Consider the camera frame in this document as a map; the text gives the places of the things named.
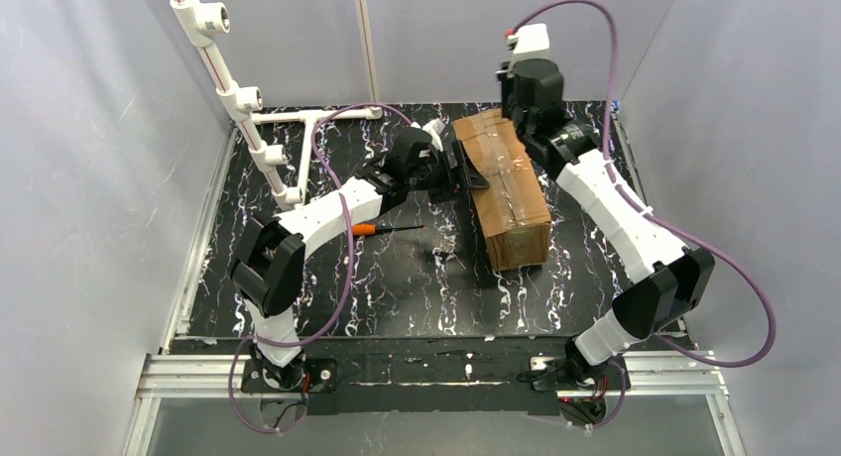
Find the brown cardboard express box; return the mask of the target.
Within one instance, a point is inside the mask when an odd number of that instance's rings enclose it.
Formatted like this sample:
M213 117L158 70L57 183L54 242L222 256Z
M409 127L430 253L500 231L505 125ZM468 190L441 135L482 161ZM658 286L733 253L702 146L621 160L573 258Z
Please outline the brown cardboard express box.
M455 137L489 186L471 192L491 269L536 266L548 257L551 216L513 123L491 109L453 122Z

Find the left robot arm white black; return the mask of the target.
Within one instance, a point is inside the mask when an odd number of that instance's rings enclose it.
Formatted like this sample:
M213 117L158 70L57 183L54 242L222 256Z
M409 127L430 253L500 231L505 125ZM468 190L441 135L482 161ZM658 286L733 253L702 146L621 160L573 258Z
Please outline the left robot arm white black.
M318 248L403 204L413 191L439 203L488 186L462 145L409 127L338 189L275 217L250 217L228 276L251 314L249 353L258 375L279 391L303 383L304 342L296 332L293 305L302 290L304 263Z

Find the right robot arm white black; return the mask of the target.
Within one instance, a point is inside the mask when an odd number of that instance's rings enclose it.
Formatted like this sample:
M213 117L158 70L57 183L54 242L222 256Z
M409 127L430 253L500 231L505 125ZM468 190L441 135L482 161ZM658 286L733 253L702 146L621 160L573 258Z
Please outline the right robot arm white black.
M694 309L715 260L652 222L639 197L603 157L596 131L567 114L564 78L553 61L506 61L497 78L502 114L513 123L528 156L595 222L632 283L605 315L566 345L563 372L583 381Z

